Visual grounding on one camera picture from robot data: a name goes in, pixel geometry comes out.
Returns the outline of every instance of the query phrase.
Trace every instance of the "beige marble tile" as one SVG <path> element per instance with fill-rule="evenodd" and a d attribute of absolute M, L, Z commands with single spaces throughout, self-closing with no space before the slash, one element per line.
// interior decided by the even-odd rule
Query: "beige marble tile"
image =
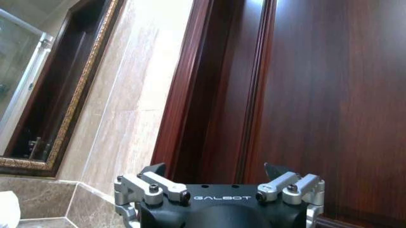
<path fill-rule="evenodd" d="M 115 212 L 112 203 L 77 185 L 68 219 L 80 228 L 123 228 L 123 219 Z"/>
<path fill-rule="evenodd" d="M 0 177 L 0 191 L 15 192 L 23 219 L 64 216 L 75 186 L 72 182 Z"/>
<path fill-rule="evenodd" d="M 80 180 L 107 100 L 115 83 L 116 72 L 119 71 L 124 58 L 128 58 L 124 56 L 131 33 L 127 26 L 133 20 L 132 15 L 135 12 L 133 5 L 129 4 L 129 2 L 131 1 L 125 1 L 121 8 L 115 30 L 105 47 L 92 87 L 81 109 L 81 114 L 59 170 L 57 178 L 61 180 Z"/>
<path fill-rule="evenodd" d="M 151 162 L 162 119 L 160 110 L 105 114 L 91 153 L 83 182 L 113 195 L 113 180 L 136 174 Z"/>
<path fill-rule="evenodd" d="M 17 228 L 75 228 L 65 218 L 21 220 Z"/>

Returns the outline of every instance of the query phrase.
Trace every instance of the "hex bolt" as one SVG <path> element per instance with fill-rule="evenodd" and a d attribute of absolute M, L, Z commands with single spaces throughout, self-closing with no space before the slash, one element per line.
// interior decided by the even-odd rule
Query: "hex bolt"
<path fill-rule="evenodd" d="M 262 193 L 262 192 L 258 192 L 256 194 L 255 194 L 255 199 L 258 200 L 258 202 L 266 202 L 266 200 L 267 200 L 267 196 L 264 195 L 264 193 Z"/>
<path fill-rule="evenodd" d="M 287 186 L 287 190 L 288 190 L 290 192 L 296 193 L 296 192 L 298 192 L 298 186 L 296 186 L 295 184 L 290 184 L 290 185 Z"/>
<path fill-rule="evenodd" d="M 150 185 L 150 193 L 158 193 L 159 191 L 159 185 L 158 184 L 151 184 Z"/>

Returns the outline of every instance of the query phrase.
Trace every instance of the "marble wall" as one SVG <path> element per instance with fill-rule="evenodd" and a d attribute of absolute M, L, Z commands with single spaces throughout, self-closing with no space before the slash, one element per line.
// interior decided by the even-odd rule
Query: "marble wall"
<path fill-rule="evenodd" d="M 113 195 L 150 164 L 192 0 L 127 0 L 57 178 Z"/>
<path fill-rule="evenodd" d="M 75 182 L 0 177 L 0 191 L 19 198 L 21 219 L 65 216 L 75 187 Z"/>

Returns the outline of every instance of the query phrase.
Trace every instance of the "wooden door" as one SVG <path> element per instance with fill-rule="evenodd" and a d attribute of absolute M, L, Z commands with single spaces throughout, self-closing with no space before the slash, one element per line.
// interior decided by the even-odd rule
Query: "wooden door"
<path fill-rule="evenodd" d="M 406 0 L 196 0 L 156 162 L 194 183 L 288 166 L 327 218 L 406 227 Z"/>
<path fill-rule="evenodd" d="M 244 180 L 326 180 L 326 215 L 406 227 L 406 1 L 279 0 Z"/>

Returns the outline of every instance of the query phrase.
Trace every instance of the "dark red wooden panel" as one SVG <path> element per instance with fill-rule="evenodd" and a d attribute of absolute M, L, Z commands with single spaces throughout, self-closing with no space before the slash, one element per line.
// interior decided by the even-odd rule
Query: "dark red wooden panel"
<path fill-rule="evenodd" d="M 326 179 L 326 215 L 406 226 L 406 1 L 279 0 L 246 181 Z"/>

